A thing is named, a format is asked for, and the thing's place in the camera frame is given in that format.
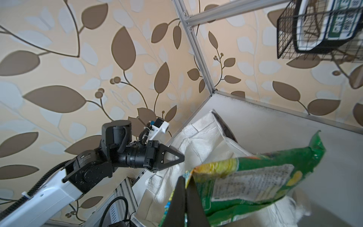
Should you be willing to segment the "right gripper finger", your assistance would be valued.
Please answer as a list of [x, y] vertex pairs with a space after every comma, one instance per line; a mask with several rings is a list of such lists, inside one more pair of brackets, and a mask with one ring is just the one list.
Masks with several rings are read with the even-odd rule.
[[193, 177], [186, 188], [186, 214], [188, 227], [210, 226]]

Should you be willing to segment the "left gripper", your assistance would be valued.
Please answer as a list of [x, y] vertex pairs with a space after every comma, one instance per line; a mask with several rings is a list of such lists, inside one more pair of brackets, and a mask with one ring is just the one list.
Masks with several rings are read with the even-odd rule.
[[[185, 161], [185, 156], [159, 141], [132, 142], [129, 120], [103, 124], [100, 149], [113, 168], [145, 168], [158, 172]], [[185, 178], [178, 178], [162, 227], [184, 227], [186, 213]]]

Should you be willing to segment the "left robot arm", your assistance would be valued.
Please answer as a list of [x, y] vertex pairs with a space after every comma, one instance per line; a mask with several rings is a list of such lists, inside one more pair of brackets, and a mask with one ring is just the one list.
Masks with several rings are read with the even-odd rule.
[[64, 207], [111, 178], [117, 168], [141, 168], [158, 172], [185, 160], [177, 150], [161, 144], [157, 136], [169, 124], [158, 118], [132, 140], [129, 120], [102, 126], [99, 146], [49, 170], [28, 192], [1, 213], [3, 227], [40, 227]]

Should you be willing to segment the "cream canvas grocery bag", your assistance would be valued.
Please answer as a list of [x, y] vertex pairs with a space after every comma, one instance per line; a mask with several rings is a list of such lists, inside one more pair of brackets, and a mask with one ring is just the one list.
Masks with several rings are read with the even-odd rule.
[[[212, 162], [223, 162], [223, 171], [226, 171], [231, 159], [251, 157], [251, 153], [235, 141], [233, 133], [215, 111], [187, 125], [174, 139], [171, 147], [182, 153], [185, 160], [157, 173], [146, 171], [135, 186], [140, 203], [136, 213], [132, 215], [132, 221], [138, 227], [157, 227], [161, 223], [167, 200], [172, 195], [177, 178], [182, 174]], [[146, 188], [143, 193], [140, 192], [142, 186]], [[271, 186], [259, 186], [254, 190], [264, 195], [269, 201], [268, 206], [256, 211], [233, 208], [221, 218], [213, 215], [211, 225], [296, 227], [302, 218], [312, 213], [310, 200], [301, 191], [273, 189]]]

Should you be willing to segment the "green snack bag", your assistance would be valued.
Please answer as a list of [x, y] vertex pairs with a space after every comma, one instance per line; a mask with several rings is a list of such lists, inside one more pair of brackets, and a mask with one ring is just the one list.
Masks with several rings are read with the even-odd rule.
[[[313, 173], [326, 149], [320, 135], [315, 133], [305, 148], [254, 155], [250, 158], [230, 160], [230, 167], [223, 171], [223, 162], [212, 162], [195, 167], [185, 178], [185, 188], [193, 177], [202, 207], [210, 227], [213, 215], [219, 218], [233, 208], [256, 211], [269, 205], [269, 201], [254, 190], [271, 186], [273, 189], [292, 190]], [[165, 206], [160, 226], [166, 217], [174, 191]]]

